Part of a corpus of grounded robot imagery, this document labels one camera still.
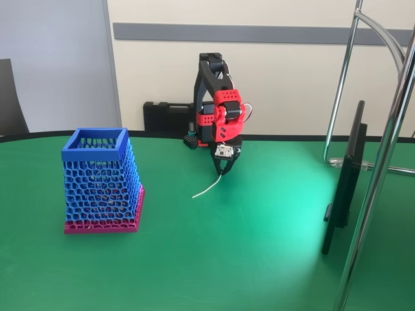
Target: black table border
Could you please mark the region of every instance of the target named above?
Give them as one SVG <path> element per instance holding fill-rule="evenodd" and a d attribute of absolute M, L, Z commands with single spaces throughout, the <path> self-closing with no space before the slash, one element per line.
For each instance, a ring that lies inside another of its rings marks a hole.
<path fill-rule="evenodd" d="M 7 143 L 10 141 L 22 141 L 25 139 L 46 138 L 56 136 L 71 136 L 74 131 L 53 131 L 53 132 L 36 132 L 26 133 L 18 135 L 7 135 L 0 137 L 0 143 Z M 182 135 L 177 133 L 167 132 L 146 132 L 146 131 L 128 131 L 130 137 L 147 137 L 147 138 L 170 138 L 170 139 L 183 139 Z M 325 135 L 242 135 L 245 141 L 325 141 Z M 348 141 L 348 135 L 334 135 L 332 141 Z M 380 142 L 380 136 L 367 136 L 366 141 Z M 415 143 L 415 138 L 399 137 L 397 139 L 399 143 Z"/>

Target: wall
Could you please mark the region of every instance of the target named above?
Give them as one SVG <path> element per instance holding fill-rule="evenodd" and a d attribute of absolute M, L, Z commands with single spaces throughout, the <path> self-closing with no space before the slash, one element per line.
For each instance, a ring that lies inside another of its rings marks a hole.
<path fill-rule="evenodd" d="M 110 21 L 216 25 L 350 27 L 354 0 L 109 0 Z M 412 29 L 415 2 L 365 0 L 363 12 L 389 29 Z M 145 101 L 190 102 L 198 54 L 220 52 L 244 101 L 245 133 L 325 135 L 345 45 L 113 40 L 123 125 L 143 129 Z M 348 135 L 359 100 L 368 135 L 381 135 L 397 82 L 386 47 L 356 46 L 335 134 Z M 415 129 L 412 100 L 401 136 Z"/>
<path fill-rule="evenodd" d="M 117 126 L 102 0 L 1 0 L 0 58 L 12 60 L 31 132 Z"/>

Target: pen holder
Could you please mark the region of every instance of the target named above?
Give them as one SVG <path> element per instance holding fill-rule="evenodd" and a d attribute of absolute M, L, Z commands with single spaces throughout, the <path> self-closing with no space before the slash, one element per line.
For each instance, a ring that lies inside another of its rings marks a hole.
<path fill-rule="evenodd" d="M 79 128 L 62 149 L 64 233 L 136 232 L 144 198 L 126 128 Z"/>

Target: gray wall panel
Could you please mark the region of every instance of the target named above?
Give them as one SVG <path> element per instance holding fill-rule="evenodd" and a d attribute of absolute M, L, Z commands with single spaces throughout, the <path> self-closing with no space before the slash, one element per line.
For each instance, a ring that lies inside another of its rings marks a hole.
<path fill-rule="evenodd" d="M 334 27 L 114 23 L 113 31 L 117 40 L 347 44 L 350 30 Z M 391 29 L 389 32 L 401 45 L 408 45 L 411 30 Z M 355 44 L 383 45 L 383 42 L 372 29 L 359 29 Z"/>
<path fill-rule="evenodd" d="M 106 22 L 102 0 L 3 1 L 0 58 L 31 132 L 118 125 Z"/>

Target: pink base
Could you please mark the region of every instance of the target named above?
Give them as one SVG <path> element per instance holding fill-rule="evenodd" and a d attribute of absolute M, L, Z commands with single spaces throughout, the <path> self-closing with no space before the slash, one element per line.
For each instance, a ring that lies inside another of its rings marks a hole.
<path fill-rule="evenodd" d="M 65 222 L 64 233 L 66 235 L 79 233 L 117 233 L 117 232 L 137 232 L 143 210 L 143 200 L 145 191 L 140 186 L 139 201 L 137 203 L 136 217 L 134 219 L 123 220 L 100 220 L 91 223 L 90 220 L 77 220 L 76 222 Z"/>

